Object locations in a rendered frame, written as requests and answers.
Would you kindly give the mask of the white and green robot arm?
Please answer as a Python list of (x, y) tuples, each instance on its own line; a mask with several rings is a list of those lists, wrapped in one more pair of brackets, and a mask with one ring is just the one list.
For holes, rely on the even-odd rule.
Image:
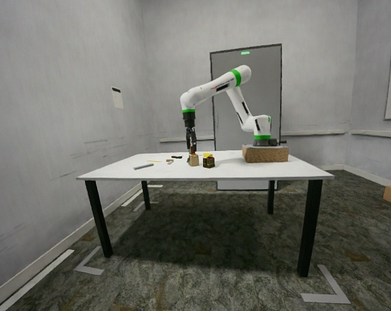
[(253, 117), (251, 115), (239, 88), (239, 85), (249, 81), (251, 75), (252, 72), (250, 68), (246, 65), (242, 65), (214, 81), (190, 89), (180, 98), (183, 113), (183, 117), (181, 118), (183, 118), (184, 121), (195, 120), (196, 105), (199, 105), (220, 92), (226, 91), (238, 114), (241, 128), (246, 132), (254, 132), (255, 140), (253, 146), (277, 146), (279, 143), (287, 143), (287, 141), (279, 141), (278, 139), (270, 138), (270, 116), (260, 115)]

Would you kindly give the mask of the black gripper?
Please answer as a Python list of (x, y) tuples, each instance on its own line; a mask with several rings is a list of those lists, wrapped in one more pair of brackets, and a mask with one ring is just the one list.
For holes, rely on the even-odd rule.
[(190, 137), (193, 144), (193, 152), (196, 152), (196, 134), (195, 134), (195, 120), (184, 121), (186, 127), (186, 140), (187, 140), (187, 149), (190, 149)]

